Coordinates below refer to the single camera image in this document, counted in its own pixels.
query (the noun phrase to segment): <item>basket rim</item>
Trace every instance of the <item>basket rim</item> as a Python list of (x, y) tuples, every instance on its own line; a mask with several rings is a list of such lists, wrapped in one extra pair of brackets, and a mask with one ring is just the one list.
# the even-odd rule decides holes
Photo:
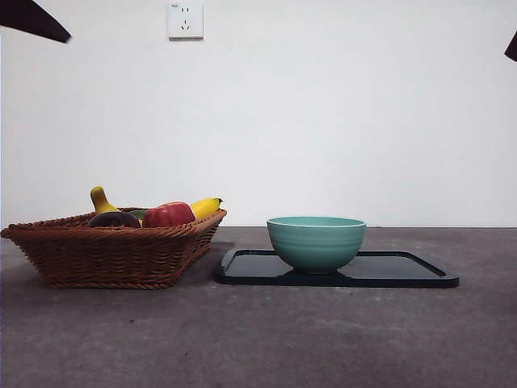
[[(144, 209), (144, 208), (120, 208), (121, 210), (129, 210), (129, 209)], [(163, 235), (167, 236), (175, 236), (180, 237), (189, 234), (200, 233), (203, 230), (206, 230), (211, 224), (215, 225), (219, 223), (222, 218), (227, 214), (226, 210), (218, 209), (215, 213), (210, 214), (205, 218), (201, 218), (199, 220), (194, 220), (192, 222), (188, 222), (186, 224), (178, 225), (178, 226), (159, 226), (154, 228), (132, 228), (128, 226), (97, 226), (95, 228), (91, 228), (89, 226), (63, 226), (62, 224), (67, 222), (72, 222), (76, 219), (93, 217), (95, 212), (79, 214), (77, 216), (71, 217), (63, 217), (56, 218), (53, 220), (46, 221), (35, 221), (28, 223), (18, 223), (18, 224), (10, 224), (7, 228), (4, 228), (1, 232), (1, 236), (4, 238), (9, 238), (13, 234), (19, 233), (34, 233), (34, 232), (47, 232), (56, 234), (67, 234), (67, 235), (81, 235), (85, 234), (89, 236), (104, 236), (104, 235), (126, 235), (126, 236), (134, 236), (134, 237), (145, 237), (150, 235)]]

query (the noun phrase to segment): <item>dark fruit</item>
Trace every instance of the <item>dark fruit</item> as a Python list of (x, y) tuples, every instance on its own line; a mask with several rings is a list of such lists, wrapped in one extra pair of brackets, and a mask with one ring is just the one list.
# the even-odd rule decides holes
[(130, 228), (140, 228), (140, 222), (130, 213), (105, 212), (93, 217), (90, 222), (88, 222), (88, 226), (91, 228), (95, 228), (96, 226), (128, 226)]

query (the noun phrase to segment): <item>bowl rim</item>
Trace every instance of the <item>bowl rim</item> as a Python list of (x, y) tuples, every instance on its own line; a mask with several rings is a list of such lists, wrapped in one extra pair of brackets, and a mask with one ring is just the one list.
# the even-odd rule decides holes
[[(279, 220), (288, 221), (289, 218), (327, 218), (332, 220), (346, 220), (356, 222), (354, 225), (300, 225), (293, 224), (288, 222), (279, 222)], [(357, 228), (358, 226), (366, 226), (366, 222), (362, 220), (357, 220), (355, 218), (345, 218), (345, 217), (328, 217), (328, 216), (283, 216), (283, 217), (274, 217), (270, 218), (266, 221), (267, 224), (279, 225), (279, 226), (296, 226), (300, 228)]]

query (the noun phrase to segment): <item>tray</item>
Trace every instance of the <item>tray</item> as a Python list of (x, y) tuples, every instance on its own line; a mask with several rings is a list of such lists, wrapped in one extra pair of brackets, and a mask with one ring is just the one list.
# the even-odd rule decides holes
[(275, 251), (233, 249), (226, 253), (215, 279), (227, 285), (311, 285), (327, 287), (451, 288), (459, 276), (405, 251), (359, 251), (336, 272), (296, 272)]

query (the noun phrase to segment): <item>dark object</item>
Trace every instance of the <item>dark object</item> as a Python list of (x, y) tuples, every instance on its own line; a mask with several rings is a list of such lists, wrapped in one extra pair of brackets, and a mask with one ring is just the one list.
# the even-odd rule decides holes
[[(140, 208), (119, 208), (125, 212)], [(226, 210), (169, 228), (90, 228), (95, 213), (11, 224), (20, 247), (54, 288), (166, 289), (212, 245)]]
[(338, 271), (325, 275), (296, 272), (275, 251), (231, 250), (216, 281), (228, 285), (313, 285), (330, 287), (451, 288), (457, 274), (403, 251), (359, 251)]
[(130, 228), (140, 228), (138, 218), (126, 212), (105, 212), (97, 214), (88, 222), (90, 228), (97, 226), (128, 226)]
[(508, 46), (504, 54), (510, 59), (517, 61), (517, 32), (515, 33), (514, 39), (511, 40), (510, 45)]
[(0, 0), (0, 25), (66, 43), (71, 35), (32, 0)]

